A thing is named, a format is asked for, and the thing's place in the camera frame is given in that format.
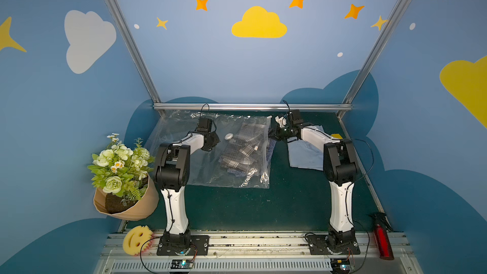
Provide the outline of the clear plastic vacuum bag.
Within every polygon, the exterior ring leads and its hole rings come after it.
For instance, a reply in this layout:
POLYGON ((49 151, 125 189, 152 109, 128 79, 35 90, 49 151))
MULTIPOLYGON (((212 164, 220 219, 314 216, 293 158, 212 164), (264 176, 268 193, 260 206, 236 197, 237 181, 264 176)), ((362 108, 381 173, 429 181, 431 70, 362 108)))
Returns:
POLYGON ((173 111, 162 118, 149 136, 145 148, 152 154, 157 153, 161 143, 176 142, 184 138, 189 132, 195 131, 200 117, 212 119, 215 131, 220 142, 212 151, 198 150, 191 155, 190 160, 190 185, 230 187, 237 189, 255 188, 268 189, 270 186, 270 163, 266 162, 266 154, 263 159, 263 170, 259 176, 236 176, 227 169, 221 167, 219 158, 227 147, 228 140, 224 137, 228 133, 233 135, 240 129, 243 123, 264 124, 266 126, 266 143, 270 138, 271 117, 258 115, 221 114, 189 111, 173 111))

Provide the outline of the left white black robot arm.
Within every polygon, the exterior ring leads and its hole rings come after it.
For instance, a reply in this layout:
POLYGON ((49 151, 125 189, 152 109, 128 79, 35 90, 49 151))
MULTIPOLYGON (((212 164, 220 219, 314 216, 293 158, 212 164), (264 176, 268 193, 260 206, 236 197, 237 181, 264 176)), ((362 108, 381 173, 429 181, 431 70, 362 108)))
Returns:
POLYGON ((155 182, 164 198, 166 228, 162 243, 182 251, 191 246, 189 220, 185 209, 185 188, 190 177, 191 155, 210 152, 220 139, 215 131, 191 131, 179 141, 161 143, 155 160, 155 182))

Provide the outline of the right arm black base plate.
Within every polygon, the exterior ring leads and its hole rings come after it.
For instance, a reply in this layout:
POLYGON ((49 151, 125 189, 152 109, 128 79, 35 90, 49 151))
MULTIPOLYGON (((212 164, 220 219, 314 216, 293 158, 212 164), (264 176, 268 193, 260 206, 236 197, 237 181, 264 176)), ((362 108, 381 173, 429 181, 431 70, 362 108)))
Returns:
POLYGON ((306 233, 304 239, 308 243, 311 255, 359 255, 361 253, 356 237, 348 232, 327 235, 306 233))

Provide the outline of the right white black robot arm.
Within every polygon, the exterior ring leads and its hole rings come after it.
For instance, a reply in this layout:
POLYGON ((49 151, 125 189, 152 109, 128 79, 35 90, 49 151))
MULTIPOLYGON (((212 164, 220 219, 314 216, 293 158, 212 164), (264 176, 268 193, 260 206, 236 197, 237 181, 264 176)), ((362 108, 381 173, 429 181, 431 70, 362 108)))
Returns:
POLYGON ((330 184, 332 201, 327 247, 337 252, 353 246, 356 236, 352 217, 352 198, 359 172, 353 142, 303 124, 278 125, 275 135, 280 140, 297 138, 308 142, 323 154, 323 172, 330 184))

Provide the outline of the light blue shirt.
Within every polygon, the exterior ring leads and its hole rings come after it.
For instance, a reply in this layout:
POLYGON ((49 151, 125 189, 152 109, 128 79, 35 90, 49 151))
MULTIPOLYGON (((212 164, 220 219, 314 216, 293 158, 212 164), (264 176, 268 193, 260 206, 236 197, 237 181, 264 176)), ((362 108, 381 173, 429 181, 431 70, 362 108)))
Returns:
POLYGON ((287 149, 290 167, 323 171, 323 153, 312 144, 289 138, 287 149))

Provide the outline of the blue checked shirt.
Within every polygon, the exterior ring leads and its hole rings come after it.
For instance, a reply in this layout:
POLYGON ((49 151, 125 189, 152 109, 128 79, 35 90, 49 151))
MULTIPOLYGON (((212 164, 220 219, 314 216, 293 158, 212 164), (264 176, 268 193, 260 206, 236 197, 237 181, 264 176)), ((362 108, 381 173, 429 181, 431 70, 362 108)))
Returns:
POLYGON ((277 141, 275 139, 269 138, 269 140, 268 140, 268 146, 266 148, 266 162, 267 163, 270 163, 271 162, 271 158, 273 156, 276 143, 277 143, 277 141))

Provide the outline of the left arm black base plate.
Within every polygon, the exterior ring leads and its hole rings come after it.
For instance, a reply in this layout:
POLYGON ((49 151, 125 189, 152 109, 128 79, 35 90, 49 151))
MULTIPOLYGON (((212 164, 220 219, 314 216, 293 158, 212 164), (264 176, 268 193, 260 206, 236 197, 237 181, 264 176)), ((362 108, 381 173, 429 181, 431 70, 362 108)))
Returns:
POLYGON ((157 246, 157 256, 207 256, 209 249, 208 235, 164 233, 157 246))

